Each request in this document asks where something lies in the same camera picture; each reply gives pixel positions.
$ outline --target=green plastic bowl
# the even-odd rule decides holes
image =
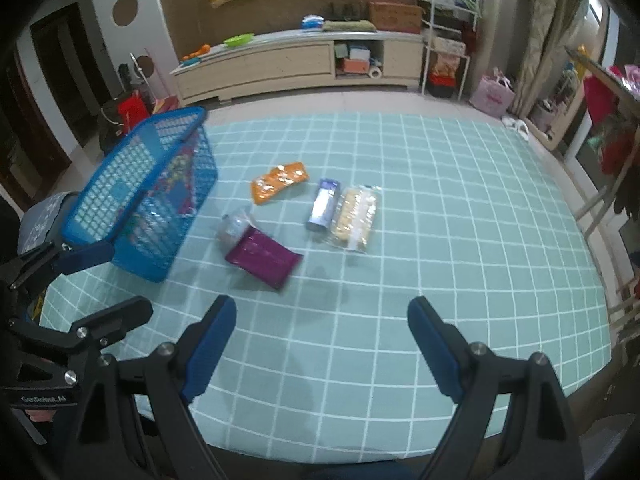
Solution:
[[[250,32],[249,34],[240,34],[240,36],[234,36],[232,38],[228,38],[228,40],[223,41],[226,46],[240,46],[245,43],[249,43],[254,38],[254,34]]]

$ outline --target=table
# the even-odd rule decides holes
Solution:
[[[425,454],[453,405],[439,394],[406,325],[423,294],[469,340],[527,358],[542,350],[566,393],[610,360],[604,290],[584,238],[551,177],[520,136],[485,123],[399,114],[280,117],[209,127],[220,170],[168,279],[113,267],[61,276],[46,326],[143,294],[148,325],[119,358],[175,340],[217,294],[238,325],[210,387],[192,405],[204,439],[294,462],[358,462]],[[304,254],[281,292],[229,266],[216,223],[250,202],[249,181],[302,160],[310,175],[263,206],[262,229]],[[381,186],[366,254],[305,229],[316,182]],[[498,399],[488,434],[500,430]],[[139,408],[148,413],[145,399]]]
[[[382,77],[340,74],[336,70],[336,42],[366,44],[371,57],[383,62]],[[321,86],[405,86],[418,88],[422,67],[422,36],[406,32],[341,32],[281,30],[259,34],[241,46],[211,47],[201,61],[175,68],[181,104],[295,88]]]

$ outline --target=circular wall decoration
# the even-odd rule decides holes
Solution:
[[[135,19],[137,13],[138,0],[118,0],[111,11],[113,21],[119,27],[129,25]]]
[[[154,73],[154,62],[149,56],[138,56],[136,61],[145,77],[151,77]]]

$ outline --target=storage basket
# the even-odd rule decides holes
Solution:
[[[67,243],[113,241],[112,263],[164,280],[218,178],[205,116],[199,107],[180,108],[138,124],[78,197],[62,231]]]

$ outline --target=folded towel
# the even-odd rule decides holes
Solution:
[[[324,32],[377,32],[376,26],[368,20],[359,22],[324,22],[322,24]]]

